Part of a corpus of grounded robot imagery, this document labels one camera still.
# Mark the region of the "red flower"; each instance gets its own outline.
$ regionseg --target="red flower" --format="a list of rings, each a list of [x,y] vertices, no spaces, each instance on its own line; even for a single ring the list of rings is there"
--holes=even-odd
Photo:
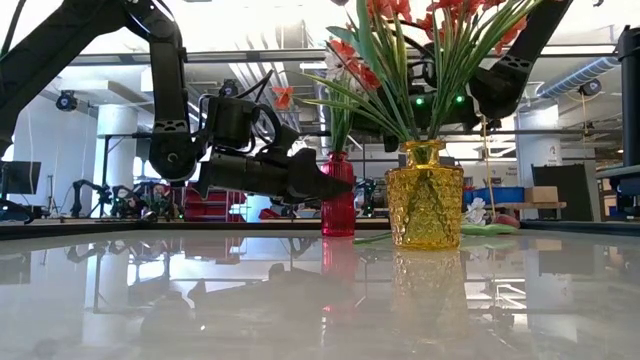
[[[288,110],[291,106],[291,96],[293,95],[292,87],[273,87],[271,88],[274,93],[276,93],[277,98],[275,102],[276,109],[278,110]]]
[[[443,8],[453,8],[454,6],[459,6],[464,3],[464,0],[440,0],[439,2],[432,3],[427,6],[427,11],[434,11],[437,9]]]
[[[424,29],[424,31],[427,33],[427,37],[429,37],[429,40],[433,40],[433,14],[432,13],[428,12],[424,16],[424,20],[418,19],[416,21],[416,24],[418,24],[418,26]]]
[[[409,0],[391,0],[391,9],[394,13],[402,15],[405,20],[412,21]]]
[[[331,40],[331,47],[343,59],[348,59],[353,55],[355,55],[356,53],[356,50],[353,47],[351,47],[351,45],[347,44],[342,40]]]
[[[463,18],[466,20],[471,19],[478,12],[478,8],[482,3],[484,3],[484,1],[485,0],[470,0],[469,8],[466,9],[466,12]],[[454,19],[457,19],[460,11],[464,9],[464,6],[465,6],[464,2],[459,5],[453,6],[451,8],[451,17]]]
[[[380,13],[383,17],[393,17],[393,9],[391,9],[391,3],[389,0],[368,0],[367,10],[369,11],[369,17],[373,16],[374,10]]]
[[[487,11],[494,6],[498,6],[507,0],[484,0],[484,5],[482,5],[482,10]]]
[[[527,27],[527,18],[523,17],[518,21],[511,29],[507,30],[502,39],[496,44],[496,53],[502,54],[502,49],[505,45],[511,43],[518,37],[518,34]]]
[[[380,87],[380,80],[376,74],[366,65],[360,66],[360,80],[366,90],[375,90]]]

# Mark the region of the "cardboard box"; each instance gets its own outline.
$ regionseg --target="cardboard box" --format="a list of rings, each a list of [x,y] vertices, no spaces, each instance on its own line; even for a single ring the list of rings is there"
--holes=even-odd
[[[524,189],[524,201],[530,203],[558,202],[556,186],[534,186]]]

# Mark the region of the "red glass vase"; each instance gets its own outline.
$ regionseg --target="red glass vase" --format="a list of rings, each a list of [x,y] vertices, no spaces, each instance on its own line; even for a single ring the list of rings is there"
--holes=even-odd
[[[347,161],[346,152],[329,153],[329,161],[322,165],[322,172],[336,179],[354,184],[353,165]],[[356,211],[353,191],[322,202],[322,235],[353,236],[356,228]]]

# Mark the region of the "blue duct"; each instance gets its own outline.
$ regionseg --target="blue duct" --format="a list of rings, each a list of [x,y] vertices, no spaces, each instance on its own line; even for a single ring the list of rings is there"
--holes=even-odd
[[[620,62],[615,57],[608,56],[598,58],[582,65],[576,70],[540,85],[536,90],[536,96],[543,99],[557,98],[618,66],[620,66]]]

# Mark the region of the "column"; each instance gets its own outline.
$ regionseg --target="column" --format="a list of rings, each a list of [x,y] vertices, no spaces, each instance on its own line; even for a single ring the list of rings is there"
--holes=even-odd
[[[558,105],[520,111],[516,116],[516,130],[552,130],[558,129]],[[518,158],[518,183],[520,186],[533,186],[531,166],[562,165],[560,138],[558,135],[516,135],[516,154]],[[536,210],[523,211],[522,218],[536,219]]]
[[[126,105],[102,105],[98,113],[98,135],[132,134],[138,129],[138,112]],[[136,157],[136,140],[131,138],[114,138],[109,142],[109,156],[107,159],[107,185],[113,187],[124,185],[133,187],[133,160]],[[96,158],[93,182],[102,185],[102,170],[105,152],[105,139],[98,139],[96,144]],[[93,196],[93,206],[97,204],[98,196]]]

